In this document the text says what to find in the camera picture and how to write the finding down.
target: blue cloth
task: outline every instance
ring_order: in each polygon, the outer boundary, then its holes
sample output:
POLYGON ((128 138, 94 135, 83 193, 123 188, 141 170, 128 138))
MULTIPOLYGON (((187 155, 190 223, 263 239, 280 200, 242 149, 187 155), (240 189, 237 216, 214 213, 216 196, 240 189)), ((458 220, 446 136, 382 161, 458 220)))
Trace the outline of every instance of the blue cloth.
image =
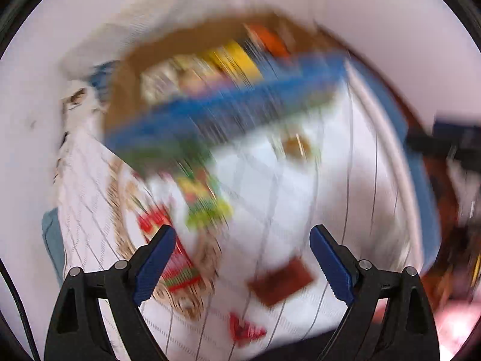
POLYGON ((54 264, 57 280, 63 283, 63 268, 65 266, 65 249, 63 248, 62 232, 58 218, 58 208, 46 212, 42 218, 42 237, 47 253, 54 264))

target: black cable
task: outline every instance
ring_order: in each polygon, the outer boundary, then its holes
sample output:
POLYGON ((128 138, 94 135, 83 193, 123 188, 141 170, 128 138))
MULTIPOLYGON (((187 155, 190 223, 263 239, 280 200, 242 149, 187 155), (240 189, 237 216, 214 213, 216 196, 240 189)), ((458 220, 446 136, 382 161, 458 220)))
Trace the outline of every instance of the black cable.
POLYGON ((35 340, 33 338, 32 329, 30 328, 30 324, 28 323, 27 313, 25 312, 25 308, 23 307, 22 300, 20 299, 20 295, 15 288, 14 282, 10 278, 10 274, 7 271, 7 268, 3 265, 2 259, 0 258, 0 274, 2 274, 5 283, 10 290, 12 297, 15 300, 15 304, 17 305, 18 313, 20 314, 20 319, 22 320, 23 329, 25 330, 25 335, 27 337, 28 345, 30 346, 30 350, 32 351, 32 356, 35 361, 41 361, 40 355, 38 354, 37 345, 35 345, 35 340))

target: red item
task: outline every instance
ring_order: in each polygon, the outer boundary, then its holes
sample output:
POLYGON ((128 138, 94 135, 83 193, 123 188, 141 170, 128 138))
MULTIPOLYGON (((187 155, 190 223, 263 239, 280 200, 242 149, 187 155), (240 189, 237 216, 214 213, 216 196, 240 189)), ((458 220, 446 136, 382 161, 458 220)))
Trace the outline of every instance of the red item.
POLYGON ((145 239, 147 242, 153 238, 161 226, 172 225, 167 209, 164 206, 151 208, 148 213, 139 214, 137 223, 146 234, 145 239))
POLYGON ((247 282, 247 287, 261 303, 266 307, 272 307, 300 291, 313 280, 302 261, 298 257, 293 257, 285 267, 247 282))
POLYGON ((176 247, 172 255, 170 255, 169 262, 165 265, 161 281, 169 291, 174 292, 197 283, 201 279, 202 277, 199 271, 194 267, 194 264, 184 250, 184 246, 179 238, 177 238, 176 247))
POLYGON ((235 312, 229 314, 230 337, 238 346, 244 346, 252 341, 265 337, 267 331, 263 327, 242 321, 235 312))
POLYGON ((272 56, 280 58, 290 55, 284 42, 263 25, 249 24, 247 28, 259 38, 260 42, 272 56))

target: metal screw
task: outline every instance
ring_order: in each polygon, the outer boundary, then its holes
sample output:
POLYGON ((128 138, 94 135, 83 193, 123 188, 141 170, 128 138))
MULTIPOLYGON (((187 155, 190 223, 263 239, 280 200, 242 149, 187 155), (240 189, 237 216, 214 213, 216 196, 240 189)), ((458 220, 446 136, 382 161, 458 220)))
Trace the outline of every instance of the metal screw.
POLYGON ((80 267, 72 267, 68 272, 72 277, 80 274, 80 267))
POLYGON ((414 267, 408 266, 406 267, 406 273, 414 277, 418 273, 418 271, 414 267))
POLYGON ((128 265, 128 262, 126 260, 118 260, 114 267, 117 269, 117 270, 122 270, 122 269, 125 269, 128 265))
POLYGON ((359 261, 359 267, 364 270, 369 270, 372 267, 372 263, 369 262, 368 260, 363 259, 359 261))

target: yellow package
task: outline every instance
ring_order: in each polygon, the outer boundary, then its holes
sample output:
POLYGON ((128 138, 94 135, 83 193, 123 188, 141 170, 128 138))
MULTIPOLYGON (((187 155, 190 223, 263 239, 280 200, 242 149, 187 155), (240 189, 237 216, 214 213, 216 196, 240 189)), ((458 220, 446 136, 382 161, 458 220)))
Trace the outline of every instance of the yellow package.
POLYGON ((206 52, 204 58, 227 74, 237 85, 251 85, 263 78, 256 64, 235 41, 206 52))

